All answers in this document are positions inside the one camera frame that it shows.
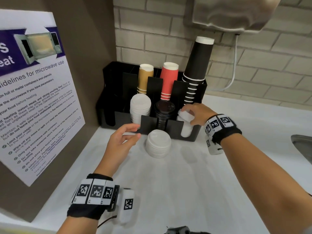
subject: brown panel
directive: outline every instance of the brown panel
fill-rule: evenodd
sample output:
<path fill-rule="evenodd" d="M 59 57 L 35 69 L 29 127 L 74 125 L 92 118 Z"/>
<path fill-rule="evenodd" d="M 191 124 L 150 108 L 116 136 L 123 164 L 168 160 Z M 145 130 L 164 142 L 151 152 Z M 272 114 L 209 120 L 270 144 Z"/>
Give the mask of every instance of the brown panel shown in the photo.
<path fill-rule="evenodd" d="M 113 1 L 1 0 L 0 8 L 53 12 L 86 122 L 30 187 L 0 163 L 0 208 L 32 221 L 98 128 L 102 69 L 116 60 Z"/>

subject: sign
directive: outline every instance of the sign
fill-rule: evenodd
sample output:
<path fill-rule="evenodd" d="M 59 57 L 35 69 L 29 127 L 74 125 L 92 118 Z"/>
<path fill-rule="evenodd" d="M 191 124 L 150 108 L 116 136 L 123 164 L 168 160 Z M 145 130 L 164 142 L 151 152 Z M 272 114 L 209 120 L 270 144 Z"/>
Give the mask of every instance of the sign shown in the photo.
<path fill-rule="evenodd" d="M 84 118 L 53 14 L 0 19 L 0 161 L 30 186 Z"/>

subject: white countertop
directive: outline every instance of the white countertop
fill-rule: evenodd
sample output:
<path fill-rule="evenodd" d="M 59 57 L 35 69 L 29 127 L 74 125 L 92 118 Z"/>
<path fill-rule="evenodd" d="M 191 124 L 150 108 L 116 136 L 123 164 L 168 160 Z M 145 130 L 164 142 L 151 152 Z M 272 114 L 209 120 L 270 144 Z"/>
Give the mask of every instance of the white countertop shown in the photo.
<path fill-rule="evenodd" d="M 291 142 L 293 134 L 312 136 L 312 112 L 210 95 L 205 95 L 203 103 L 230 116 L 245 137 L 312 193 L 312 165 Z M 113 130 L 101 128 L 96 131 L 32 223 L 0 213 L 0 228 L 57 231 L 66 218 L 72 193 L 96 168 L 111 133 Z M 145 152 L 146 137 L 142 135 L 114 175 L 116 184 L 135 191 L 135 215 L 126 226 L 110 221 L 98 233 L 161 234 L 166 226 L 184 225 L 212 234 L 268 233 L 225 155 L 209 154 L 204 130 L 195 142 L 172 140 L 170 154 L 161 159 Z M 105 213 L 102 219 L 110 215 Z"/>

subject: microwave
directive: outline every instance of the microwave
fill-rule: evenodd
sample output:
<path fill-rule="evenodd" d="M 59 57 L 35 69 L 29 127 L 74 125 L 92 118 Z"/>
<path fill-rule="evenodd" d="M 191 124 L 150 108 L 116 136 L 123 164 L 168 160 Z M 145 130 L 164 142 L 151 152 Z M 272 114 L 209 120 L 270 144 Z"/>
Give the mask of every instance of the microwave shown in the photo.
<path fill-rule="evenodd" d="M 62 52 L 56 32 L 15 34 L 14 38 L 27 64 Z"/>

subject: metal sink basin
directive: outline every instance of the metal sink basin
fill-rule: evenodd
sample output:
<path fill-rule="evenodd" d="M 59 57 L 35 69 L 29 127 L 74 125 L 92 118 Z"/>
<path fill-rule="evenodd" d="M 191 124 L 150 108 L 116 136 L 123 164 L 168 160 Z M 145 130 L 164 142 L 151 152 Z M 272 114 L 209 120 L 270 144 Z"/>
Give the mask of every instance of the metal sink basin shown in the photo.
<path fill-rule="evenodd" d="M 291 141 L 296 149 L 312 164 L 312 137 L 292 135 Z"/>

